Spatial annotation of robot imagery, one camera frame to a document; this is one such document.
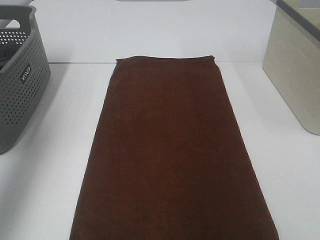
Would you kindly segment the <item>brown towel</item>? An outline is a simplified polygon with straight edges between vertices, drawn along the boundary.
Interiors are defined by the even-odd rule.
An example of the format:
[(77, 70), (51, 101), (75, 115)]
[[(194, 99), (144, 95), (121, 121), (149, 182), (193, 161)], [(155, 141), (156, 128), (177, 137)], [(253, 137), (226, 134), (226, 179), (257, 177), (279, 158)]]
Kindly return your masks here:
[(278, 238), (214, 57), (118, 59), (70, 239)]

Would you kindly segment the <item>grey perforated plastic basket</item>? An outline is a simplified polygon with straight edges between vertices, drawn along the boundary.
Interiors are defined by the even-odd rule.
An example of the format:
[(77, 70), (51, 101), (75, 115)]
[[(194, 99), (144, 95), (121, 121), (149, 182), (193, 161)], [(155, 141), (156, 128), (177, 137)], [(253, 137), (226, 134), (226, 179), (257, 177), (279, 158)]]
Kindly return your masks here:
[(19, 27), (0, 29), (0, 152), (15, 144), (34, 114), (51, 76), (48, 58), (29, 5), (0, 6), (2, 21)]

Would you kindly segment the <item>beige plastic bin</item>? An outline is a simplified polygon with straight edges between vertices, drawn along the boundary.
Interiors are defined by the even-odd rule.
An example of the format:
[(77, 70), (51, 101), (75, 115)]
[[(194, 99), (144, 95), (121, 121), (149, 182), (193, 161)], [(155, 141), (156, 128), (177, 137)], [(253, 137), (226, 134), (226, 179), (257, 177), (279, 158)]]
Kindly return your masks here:
[(262, 68), (296, 119), (320, 133), (320, 2), (278, 0)]

